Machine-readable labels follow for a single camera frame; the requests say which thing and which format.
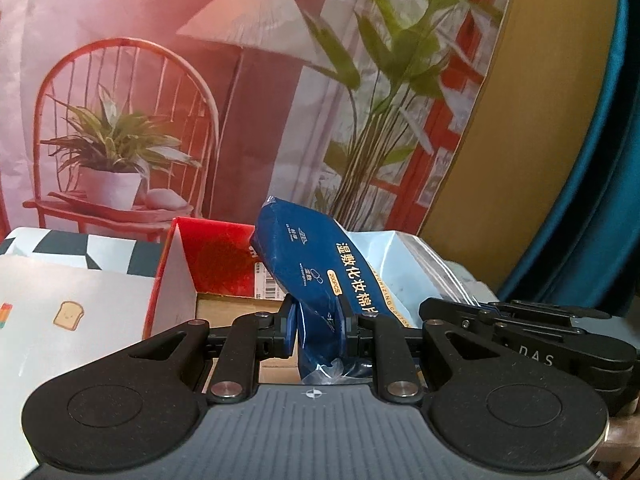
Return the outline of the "teal curtain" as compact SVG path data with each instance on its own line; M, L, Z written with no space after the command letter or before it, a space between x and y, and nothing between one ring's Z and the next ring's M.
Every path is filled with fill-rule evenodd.
M600 96L570 175L498 291L626 309L639 277L639 0L617 0Z

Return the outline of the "blue cotton pad package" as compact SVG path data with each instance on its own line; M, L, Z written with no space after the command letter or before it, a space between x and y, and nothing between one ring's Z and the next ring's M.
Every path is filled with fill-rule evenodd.
M347 232L322 212L270 196L250 244L278 285L298 303L300 377L307 384L356 382L371 376L371 360L341 354L340 305L356 315L398 316L382 280Z

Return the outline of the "red strawberry cardboard box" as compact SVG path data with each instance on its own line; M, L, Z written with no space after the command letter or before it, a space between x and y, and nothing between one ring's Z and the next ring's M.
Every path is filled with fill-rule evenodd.
M191 318L224 327L243 314L277 312L285 292L250 246L253 232L248 224L175 219L156 271L143 337Z

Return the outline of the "printed living room backdrop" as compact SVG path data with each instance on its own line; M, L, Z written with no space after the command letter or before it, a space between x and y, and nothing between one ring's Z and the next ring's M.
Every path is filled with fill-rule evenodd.
M1 225L115 232L54 138L106 90L178 140L96 189L253 223L269 196L351 231L417 233L506 0L1 0Z

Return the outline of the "wooden wall panel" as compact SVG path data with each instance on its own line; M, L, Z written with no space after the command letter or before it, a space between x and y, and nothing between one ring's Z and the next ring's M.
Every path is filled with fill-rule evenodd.
M596 107L617 0L509 0L422 235L498 289L547 217Z

